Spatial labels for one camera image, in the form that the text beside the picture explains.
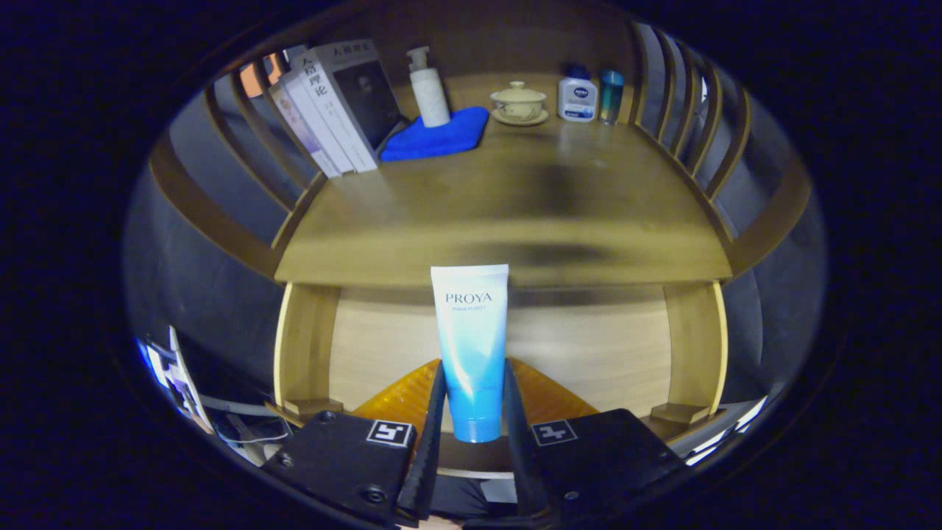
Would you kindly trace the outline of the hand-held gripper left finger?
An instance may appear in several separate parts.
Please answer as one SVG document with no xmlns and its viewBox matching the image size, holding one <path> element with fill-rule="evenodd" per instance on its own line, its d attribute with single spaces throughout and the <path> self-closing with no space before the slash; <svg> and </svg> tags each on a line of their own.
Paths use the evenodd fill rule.
<svg viewBox="0 0 942 530">
<path fill-rule="evenodd" d="M 444 404 L 431 360 L 356 411 L 319 410 L 263 471 L 344 520 L 417 527 L 431 513 Z"/>
</svg>

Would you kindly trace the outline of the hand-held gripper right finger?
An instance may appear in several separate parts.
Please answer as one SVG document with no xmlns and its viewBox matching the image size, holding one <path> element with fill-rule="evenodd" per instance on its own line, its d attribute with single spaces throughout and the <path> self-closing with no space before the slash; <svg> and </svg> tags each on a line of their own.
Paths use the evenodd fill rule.
<svg viewBox="0 0 942 530">
<path fill-rule="evenodd" d="M 615 526 L 692 476 L 628 410 L 597 412 L 512 358 L 504 377 L 509 453 L 526 526 Z"/>
</svg>

